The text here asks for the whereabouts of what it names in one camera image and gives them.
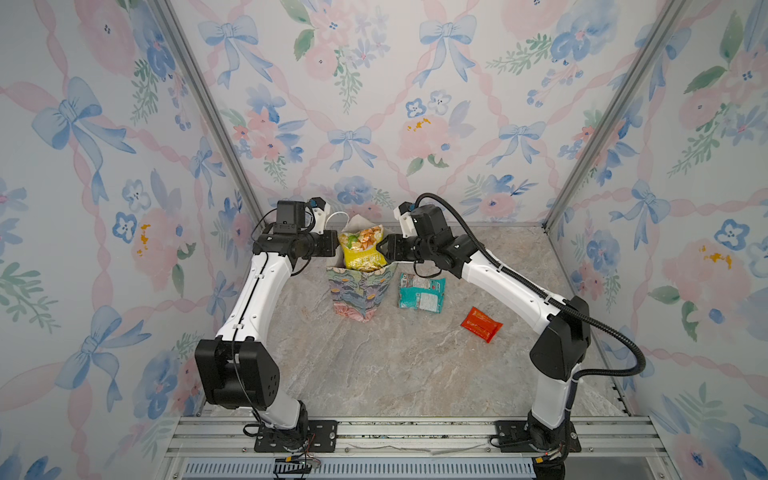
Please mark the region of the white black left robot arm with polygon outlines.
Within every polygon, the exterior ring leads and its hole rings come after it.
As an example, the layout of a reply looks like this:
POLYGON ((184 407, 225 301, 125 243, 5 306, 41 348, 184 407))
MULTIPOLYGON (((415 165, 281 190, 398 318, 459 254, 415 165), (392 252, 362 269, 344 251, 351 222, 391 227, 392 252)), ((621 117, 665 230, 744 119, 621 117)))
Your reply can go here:
POLYGON ((281 375, 266 341, 279 295, 298 259, 333 258, 339 247, 334 230, 267 233, 253 244, 244 287, 215 336, 198 342, 194 359, 209 404, 248 409, 258 435, 287 451, 309 442, 306 406, 280 386, 281 375))

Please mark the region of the red orange snack packet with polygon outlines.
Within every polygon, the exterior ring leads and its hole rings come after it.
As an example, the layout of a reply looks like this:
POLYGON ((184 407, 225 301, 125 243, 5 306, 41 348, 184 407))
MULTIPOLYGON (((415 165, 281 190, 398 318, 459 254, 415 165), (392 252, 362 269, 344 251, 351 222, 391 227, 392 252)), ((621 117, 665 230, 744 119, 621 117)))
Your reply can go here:
POLYGON ((486 343, 490 343, 501 330, 503 324, 493 320, 478 308, 472 307, 461 326, 486 343))

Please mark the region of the floral paper gift bag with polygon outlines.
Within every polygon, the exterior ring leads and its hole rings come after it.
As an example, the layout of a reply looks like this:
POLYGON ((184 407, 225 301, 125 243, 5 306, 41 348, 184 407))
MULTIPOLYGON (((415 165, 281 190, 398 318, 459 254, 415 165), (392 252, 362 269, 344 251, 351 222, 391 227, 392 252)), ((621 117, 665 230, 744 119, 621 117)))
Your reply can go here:
MULTIPOLYGON (((357 232, 375 225, 381 224, 374 224, 363 216, 355 214, 348 218, 339 236, 342 233, 357 232)), ((343 318, 361 323, 369 322, 389 290, 395 272, 396 266, 389 263, 384 268, 373 272, 347 269, 340 245, 335 257, 326 264, 326 277, 334 312, 343 318)))

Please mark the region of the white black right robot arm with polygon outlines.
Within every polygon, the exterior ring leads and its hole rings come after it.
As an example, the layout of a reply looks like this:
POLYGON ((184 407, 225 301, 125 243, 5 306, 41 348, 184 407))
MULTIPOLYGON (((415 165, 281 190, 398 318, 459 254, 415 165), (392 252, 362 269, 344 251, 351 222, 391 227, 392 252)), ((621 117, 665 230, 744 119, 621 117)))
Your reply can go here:
POLYGON ((573 439, 571 413, 577 376, 590 346, 589 325, 581 320, 578 302, 539 287, 493 255, 465 222, 461 235, 449 227, 435 205, 404 202, 393 210, 401 232, 389 234, 377 247, 390 263, 433 263, 490 294, 523 319, 538 335, 529 352, 537 371, 533 406, 523 436, 547 459, 563 458, 573 439))

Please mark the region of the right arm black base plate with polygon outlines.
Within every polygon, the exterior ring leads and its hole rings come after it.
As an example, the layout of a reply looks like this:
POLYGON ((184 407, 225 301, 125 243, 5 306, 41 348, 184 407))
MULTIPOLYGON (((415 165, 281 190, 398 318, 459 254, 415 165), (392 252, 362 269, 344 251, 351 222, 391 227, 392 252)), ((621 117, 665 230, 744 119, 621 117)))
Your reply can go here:
POLYGON ((498 420, 489 444, 503 453, 554 453, 568 447, 569 453, 582 451, 578 434, 572 422, 556 429, 546 428, 536 420, 498 420))

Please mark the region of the yellow snack bag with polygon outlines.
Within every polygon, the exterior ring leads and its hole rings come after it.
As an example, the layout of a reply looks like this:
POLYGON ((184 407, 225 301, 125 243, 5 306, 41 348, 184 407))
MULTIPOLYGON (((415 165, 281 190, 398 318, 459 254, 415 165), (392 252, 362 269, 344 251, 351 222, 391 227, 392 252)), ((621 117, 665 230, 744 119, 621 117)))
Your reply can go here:
POLYGON ((375 225, 357 232, 342 233, 339 242, 342 247, 344 265, 347 269, 373 272, 384 268, 387 260, 377 250, 384 240, 384 228, 375 225))

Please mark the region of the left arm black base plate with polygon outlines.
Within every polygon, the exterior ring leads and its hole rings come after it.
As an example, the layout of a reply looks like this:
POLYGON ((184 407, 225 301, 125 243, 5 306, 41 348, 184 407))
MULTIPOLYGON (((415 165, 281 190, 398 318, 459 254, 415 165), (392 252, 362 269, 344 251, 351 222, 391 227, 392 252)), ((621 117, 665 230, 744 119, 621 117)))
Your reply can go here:
POLYGON ((261 428, 255 436, 256 453, 333 453, 336 449, 339 423, 335 420, 307 420, 294 429, 261 428))

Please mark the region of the teal Fox's bag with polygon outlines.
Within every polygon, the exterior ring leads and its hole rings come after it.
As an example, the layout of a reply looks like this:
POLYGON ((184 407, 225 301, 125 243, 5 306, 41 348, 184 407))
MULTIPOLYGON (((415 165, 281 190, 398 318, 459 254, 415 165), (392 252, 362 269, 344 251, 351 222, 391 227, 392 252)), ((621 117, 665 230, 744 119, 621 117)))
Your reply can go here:
POLYGON ((439 314, 442 312, 446 280, 402 273, 399 278, 398 307, 439 314))

